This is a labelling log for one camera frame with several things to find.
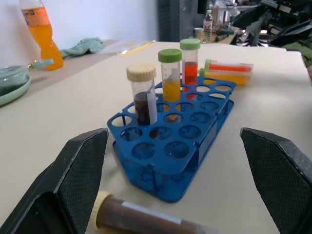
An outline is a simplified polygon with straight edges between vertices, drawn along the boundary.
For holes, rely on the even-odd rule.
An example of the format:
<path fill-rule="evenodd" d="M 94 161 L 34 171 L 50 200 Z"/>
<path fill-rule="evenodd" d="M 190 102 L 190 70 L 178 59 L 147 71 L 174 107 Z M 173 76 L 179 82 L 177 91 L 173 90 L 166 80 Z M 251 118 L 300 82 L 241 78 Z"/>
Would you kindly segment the green-capped yellow liquid tube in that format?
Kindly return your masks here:
<path fill-rule="evenodd" d="M 205 68 L 199 69 L 199 75 L 206 78 L 231 81 L 240 86 L 246 85 L 252 78 L 251 73 L 226 70 L 207 70 Z"/>
<path fill-rule="evenodd" d="M 163 100 L 166 102 L 179 101 L 182 51 L 163 49 L 158 53 L 158 61 L 161 63 Z"/>

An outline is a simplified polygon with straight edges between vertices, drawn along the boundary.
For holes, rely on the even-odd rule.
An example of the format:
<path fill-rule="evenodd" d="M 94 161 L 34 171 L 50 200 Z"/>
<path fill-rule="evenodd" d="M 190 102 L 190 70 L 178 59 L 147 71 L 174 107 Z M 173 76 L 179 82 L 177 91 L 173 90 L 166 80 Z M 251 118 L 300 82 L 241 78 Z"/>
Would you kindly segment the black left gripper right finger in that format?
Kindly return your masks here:
<path fill-rule="evenodd" d="M 312 161 L 273 133 L 244 127 L 240 137 L 256 189 L 280 234 L 312 234 Z"/>

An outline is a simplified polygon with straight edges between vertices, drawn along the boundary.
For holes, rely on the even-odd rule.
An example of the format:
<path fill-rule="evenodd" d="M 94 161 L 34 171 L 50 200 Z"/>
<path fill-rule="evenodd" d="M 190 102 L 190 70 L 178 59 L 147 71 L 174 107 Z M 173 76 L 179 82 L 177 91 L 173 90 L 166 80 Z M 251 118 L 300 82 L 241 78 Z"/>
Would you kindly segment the cream-capped brown liquid tube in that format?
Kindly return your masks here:
<path fill-rule="evenodd" d="M 100 191 L 88 224 L 96 234 L 218 234 L 218 230 L 170 216 Z"/>
<path fill-rule="evenodd" d="M 131 83 L 136 119 L 139 125 L 157 122 L 155 78 L 156 68 L 151 63 L 128 66 L 127 79 Z"/>

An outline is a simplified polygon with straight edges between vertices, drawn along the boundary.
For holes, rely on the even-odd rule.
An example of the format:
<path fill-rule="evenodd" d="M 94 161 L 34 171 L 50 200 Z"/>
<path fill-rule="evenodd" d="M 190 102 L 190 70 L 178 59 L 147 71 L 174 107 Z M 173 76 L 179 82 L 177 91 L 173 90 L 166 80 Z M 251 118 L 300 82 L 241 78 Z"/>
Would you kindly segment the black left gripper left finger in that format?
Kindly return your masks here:
<path fill-rule="evenodd" d="M 0 234 L 84 234 L 97 197 L 108 130 L 70 139 L 0 227 Z"/>

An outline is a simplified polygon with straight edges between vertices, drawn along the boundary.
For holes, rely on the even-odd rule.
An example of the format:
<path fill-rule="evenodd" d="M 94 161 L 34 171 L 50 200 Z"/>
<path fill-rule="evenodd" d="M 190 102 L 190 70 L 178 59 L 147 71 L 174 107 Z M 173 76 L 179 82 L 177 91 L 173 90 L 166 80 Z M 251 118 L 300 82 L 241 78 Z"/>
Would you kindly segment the blue test tube rack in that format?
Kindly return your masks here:
<path fill-rule="evenodd" d="M 235 88 L 198 77 L 196 85 L 182 85 L 178 102 L 157 94 L 155 124 L 139 125 L 129 107 L 111 117 L 113 149 L 129 182 L 163 201 L 179 201 L 234 106 Z"/>

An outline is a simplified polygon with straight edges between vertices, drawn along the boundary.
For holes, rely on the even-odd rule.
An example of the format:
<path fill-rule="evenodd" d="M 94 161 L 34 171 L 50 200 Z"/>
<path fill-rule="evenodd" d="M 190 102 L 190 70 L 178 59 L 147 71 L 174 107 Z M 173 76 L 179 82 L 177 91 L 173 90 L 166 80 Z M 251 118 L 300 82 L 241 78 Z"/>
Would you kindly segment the green-capped orange liquid tube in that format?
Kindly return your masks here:
<path fill-rule="evenodd" d="M 216 71 L 233 71 L 233 72 L 251 72 L 253 70 L 252 64 L 228 62 L 206 59 L 204 68 L 206 70 Z"/>

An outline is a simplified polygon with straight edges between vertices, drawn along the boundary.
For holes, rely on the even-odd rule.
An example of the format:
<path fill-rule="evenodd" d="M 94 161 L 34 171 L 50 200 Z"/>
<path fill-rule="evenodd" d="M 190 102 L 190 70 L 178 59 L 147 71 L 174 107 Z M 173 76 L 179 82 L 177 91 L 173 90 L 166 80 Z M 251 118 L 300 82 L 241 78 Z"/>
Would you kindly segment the green-capped red liquid tube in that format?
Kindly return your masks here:
<path fill-rule="evenodd" d="M 197 84 L 199 39 L 182 39 L 180 49 L 182 51 L 182 82 L 186 85 Z"/>

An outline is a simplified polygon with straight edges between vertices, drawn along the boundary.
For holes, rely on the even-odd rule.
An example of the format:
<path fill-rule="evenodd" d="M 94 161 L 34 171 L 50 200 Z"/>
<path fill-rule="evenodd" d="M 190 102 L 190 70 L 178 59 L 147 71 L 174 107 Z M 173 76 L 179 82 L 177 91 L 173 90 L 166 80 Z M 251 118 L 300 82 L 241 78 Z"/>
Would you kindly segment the mint green pan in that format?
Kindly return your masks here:
<path fill-rule="evenodd" d="M 35 60 L 23 66 L 0 69 L 0 107 L 24 95 L 31 84 L 29 72 L 54 64 L 54 60 Z"/>

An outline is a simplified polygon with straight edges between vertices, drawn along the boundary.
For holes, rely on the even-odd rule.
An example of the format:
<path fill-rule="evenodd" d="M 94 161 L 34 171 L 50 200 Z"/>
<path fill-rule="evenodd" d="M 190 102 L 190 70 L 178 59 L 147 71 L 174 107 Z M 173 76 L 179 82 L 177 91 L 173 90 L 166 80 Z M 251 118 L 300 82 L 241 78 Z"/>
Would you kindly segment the clear water bottle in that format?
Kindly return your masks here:
<path fill-rule="evenodd" d="M 203 42 L 210 43 L 212 40 L 213 17 L 211 9 L 207 9 L 205 18 L 203 19 Z"/>

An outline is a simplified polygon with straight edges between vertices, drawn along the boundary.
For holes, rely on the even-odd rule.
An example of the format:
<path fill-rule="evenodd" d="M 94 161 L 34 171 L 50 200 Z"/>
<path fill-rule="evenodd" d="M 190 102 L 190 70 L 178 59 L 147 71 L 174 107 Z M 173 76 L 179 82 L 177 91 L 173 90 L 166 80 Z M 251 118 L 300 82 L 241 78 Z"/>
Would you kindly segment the paper cup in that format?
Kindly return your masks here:
<path fill-rule="evenodd" d="M 200 40 L 202 43 L 204 39 L 204 29 L 200 27 L 194 28 L 194 38 Z"/>

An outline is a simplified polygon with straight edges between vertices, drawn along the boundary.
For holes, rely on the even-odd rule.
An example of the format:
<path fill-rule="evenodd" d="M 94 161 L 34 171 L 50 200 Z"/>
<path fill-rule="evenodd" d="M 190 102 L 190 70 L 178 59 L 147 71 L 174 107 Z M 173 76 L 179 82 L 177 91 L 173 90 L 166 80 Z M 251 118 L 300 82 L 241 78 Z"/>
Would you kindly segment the clear plastic bag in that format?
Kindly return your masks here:
<path fill-rule="evenodd" d="M 104 47 L 99 52 L 99 54 L 127 54 L 131 51 L 136 51 L 152 43 L 156 40 L 106 40 L 104 42 Z"/>

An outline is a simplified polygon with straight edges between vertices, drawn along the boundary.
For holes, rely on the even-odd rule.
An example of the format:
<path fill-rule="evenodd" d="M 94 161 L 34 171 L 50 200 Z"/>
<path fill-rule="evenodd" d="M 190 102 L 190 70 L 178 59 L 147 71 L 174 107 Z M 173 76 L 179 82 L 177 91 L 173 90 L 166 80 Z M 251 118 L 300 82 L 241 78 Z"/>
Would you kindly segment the orange soda bottle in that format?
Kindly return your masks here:
<path fill-rule="evenodd" d="M 19 0 L 19 6 L 31 35 L 40 47 L 41 59 L 53 59 L 54 61 L 46 69 L 62 68 L 63 57 L 52 39 L 52 26 L 42 1 Z"/>

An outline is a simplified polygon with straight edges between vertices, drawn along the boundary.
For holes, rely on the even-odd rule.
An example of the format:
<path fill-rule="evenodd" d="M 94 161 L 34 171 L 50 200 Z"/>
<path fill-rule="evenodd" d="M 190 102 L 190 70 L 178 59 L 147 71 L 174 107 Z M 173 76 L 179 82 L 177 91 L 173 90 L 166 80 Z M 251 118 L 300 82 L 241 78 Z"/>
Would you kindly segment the green cloth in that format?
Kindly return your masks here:
<path fill-rule="evenodd" d="M 104 41 L 100 38 L 85 38 L 82 39 L 77 45 L 69 49 L 62 49 L 60 51 L 63 59 L 71 59 L 86 54 L 96 54 L 103 49 Z"/>

